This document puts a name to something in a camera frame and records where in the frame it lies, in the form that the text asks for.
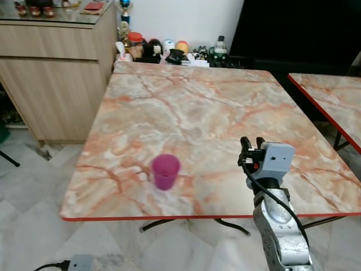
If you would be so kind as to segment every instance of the pink cup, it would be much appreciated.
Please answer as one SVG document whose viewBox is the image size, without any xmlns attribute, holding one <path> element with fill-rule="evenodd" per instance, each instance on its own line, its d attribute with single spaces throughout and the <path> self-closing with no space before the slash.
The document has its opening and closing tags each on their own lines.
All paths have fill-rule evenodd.
<svg viewBox="0 0 361 271">
<path fill-rule="evenodd" d="M 155 185 L 160 190 L 169 190 L 174 185 L 181 163 L 172 154 L 161 154 L 152 162 Z"/>
</svg>

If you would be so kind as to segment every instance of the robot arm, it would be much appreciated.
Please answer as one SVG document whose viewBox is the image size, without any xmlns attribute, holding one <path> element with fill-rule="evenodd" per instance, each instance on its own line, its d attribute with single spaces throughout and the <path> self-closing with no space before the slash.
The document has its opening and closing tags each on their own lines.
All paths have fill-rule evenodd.
<svg viewBox="0 0 361 271">
<path fill-rule="evenodd" d="M 309 244 L 294 214 L 287 189 L 281 189 L 289 171 L 294 148 L 257 138 L 252 148 L 241 138 L 238 165 L 247 175 L 247 187 L 254 193 L 253 220 L 261 234 L 263 250 L 271 271 L 313 271 Z"/>
</svg>

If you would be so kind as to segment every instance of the wooden cabinet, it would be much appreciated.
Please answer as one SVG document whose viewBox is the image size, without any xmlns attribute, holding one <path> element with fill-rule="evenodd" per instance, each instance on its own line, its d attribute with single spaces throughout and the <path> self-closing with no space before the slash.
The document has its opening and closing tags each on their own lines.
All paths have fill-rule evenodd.
<svg viewBox="0 0 361 271">
<path fill-rule="evenodd" d="M 93 24 L 0 20 L 0 81 L 39 141 L 86 140 L 112 73 L 116 38 L 111 1 Z"/>
<path fill-rule="evenodd" d="M 0 59 L 0 71 L 11 98 L 38 140 L 86 138 L 104 94 L 99 65 Z"/>
</svg>

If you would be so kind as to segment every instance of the black table leg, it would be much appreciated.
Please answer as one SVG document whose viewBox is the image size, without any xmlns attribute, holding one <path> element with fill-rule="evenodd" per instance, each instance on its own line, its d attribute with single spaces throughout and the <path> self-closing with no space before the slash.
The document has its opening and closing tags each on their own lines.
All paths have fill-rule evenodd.
<svg viewBox="0 0 361 271">
<path fill-rule="evenodd" d="M 242 231 L 245 235 L 250 236 L 250 232 L 247 231 L 245 228 L 242 228 L 242 227 L 239 226 L 239 225 L 232 224 L 232 223 L 229 223 L 229 222 L 225 222 L 225 221 L 223 221 L 223 220 L 220 219 L 220 218 L 215 218 L 214 221 L 215 221 L 215 222 L 218 222 L 218 223 L 220 223 L 220 224 L 222 224 L 222 225 L 224 225 L 224 226 L 231 227 L 231 228 L 234 228 L 234 229 L 236 229 L 236 230 L 240 230 L 240 231 Z"/>
<path fill-rule="evenodd" d="M 334 140 L 333 148 L 336 149 L 338 144 L 340 144 L 341 133 L 337 131 L 336 139 Z"/>
<path fill-rule="evenodd" d="M 337 131 L 336 139 L 334 140 L 334 144 L 333 144 L 333 148 L 335 151 L 339 151 L 340 149 L 342 149 L 350 144 L 350 142 L 346 141 L 345 143 L 342 143 L 341 145 L 339 145 L 340 139 L 341 139 L 341 133 L 339 131 Z"/>
<path fill-rule="evenodd" d="M 315 226 L 322 225 L 322 224 L 326 224 L 326 223 L 329 223 L 329 222 L 332 222 L 332 221 L 335 221 L 335 220 L 339 220 L 339 219 L 344 218 L 344 217 L 346 217 L 346 216 L 327 217 L 325 219 L 321 219 L 321 220 L 314 221 L 314 222 L 311 222 L 311 223 L 308 223 L 308 224 L 304 224 L 303 228 L 308 229 L 308 228 L 315 227 Z"/>
<path fill-rule="evenodd" d="M 164 223 L 171 222 L 173 220 L 174 219 L 157 220 L 157 221 L 154 221 L 154 222 L 152 222 L 152 223 L 150 223 L 150 224 L 148 224 L 146 226 L 141 227 L 139 230 L 140 230 L 141 233 L 144 233 L 146 230 L 152 229 L 153 227 L 164 224 Z"/>
<path fill-rule="evenodd" d="M 20 166 L 20 164 L 19 164 L 17 161 L 11 159 L 9 156 L 7 156 L 6 154 L 4 154 L 2 151 L 0 151 L 0 156 L 4 157 L 6 160 L 8 160 L 8 161 L 9 161 L 11 164 L 13 164 L 14 166 L 16 166 L 16 167 L 19 167 L 19 166 Z"/>
</svg>

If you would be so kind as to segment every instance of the television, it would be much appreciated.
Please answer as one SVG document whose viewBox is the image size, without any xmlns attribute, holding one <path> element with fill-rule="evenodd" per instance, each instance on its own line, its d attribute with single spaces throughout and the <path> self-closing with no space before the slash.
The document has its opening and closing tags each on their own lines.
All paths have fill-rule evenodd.
<svg viewBox="0 0 361 271">
<path fill-rule="evenodd" d="M 230 56 L 255 69 L 342 74 L 360 51 L 361 0 L 245 0 Z"/>
</svg>

